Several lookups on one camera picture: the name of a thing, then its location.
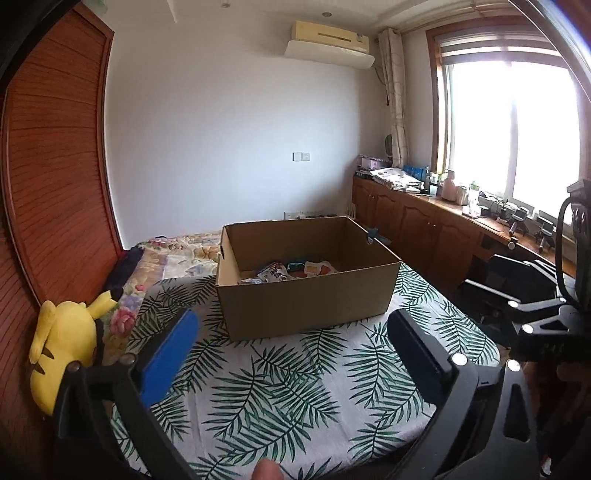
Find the window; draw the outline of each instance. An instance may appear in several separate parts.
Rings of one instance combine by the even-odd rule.
[[[458,63],[447,71],[448,168],[464,184],[475,181],[556,217],[566,187],[579,179],[579,116],[569,71],[520,61]]]
[[[525,24],[431,40],[439,92],[432,168],[555,218],[581,163],[577,87],[563,59]]]

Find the open cardboard box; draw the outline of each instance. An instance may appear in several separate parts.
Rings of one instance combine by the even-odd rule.
[[[240,280],[279,260],[328,260],[338,273],[262,284]],[[234,341],[329,327],[384,313],[400,259],[348,217],[235,223],[222,231],[217,293]]]

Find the finger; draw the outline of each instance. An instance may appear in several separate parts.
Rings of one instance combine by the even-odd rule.
[[[283,474],[273,460],[261,458],[252,472],[251,480],[283,480]]]

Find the wooden cabinet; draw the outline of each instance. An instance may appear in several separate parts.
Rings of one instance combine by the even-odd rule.
[[[426,276],[433,252],[436,211],[428,203],[408,196],[404,199],[394,252],[410,267]]]
[[[375,198],[374,186],[379,186],[370,180],[355,178],[353,182],[353,203],[355,204],[355,219],[365,226],[374,226]]]
[[[355,178],[356,219],[376,227],[406,264],[442,292],[466,278],[481,233],[459,213],[423,198]]]
[[[380,235],[392,242],[394,249],[400,231],[402,196],[400,192],[386,191],[375,195],[374,227]]]
[[[441,210],[435,220],[436,239],[427,270],[429,282],[454,290],[465,280],[480,232],[461,217]]]

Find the palm leaf print bedsheet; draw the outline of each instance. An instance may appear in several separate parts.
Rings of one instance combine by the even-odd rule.
[[[152,412],[203,480],[250,478],[261,457],[277,461],[286,479],[312,479],[416,438],[435,409],[388,341],[395,309],[450,353],[499,361],[495,344],[405,264],[385,314],[250,342],[229,340],[214,275],[164,279],[146,292],[126,350],[141,350],[183,307],[197,313],[200,335]],[[145,471],[116,407],[112,427],[130,465]]]

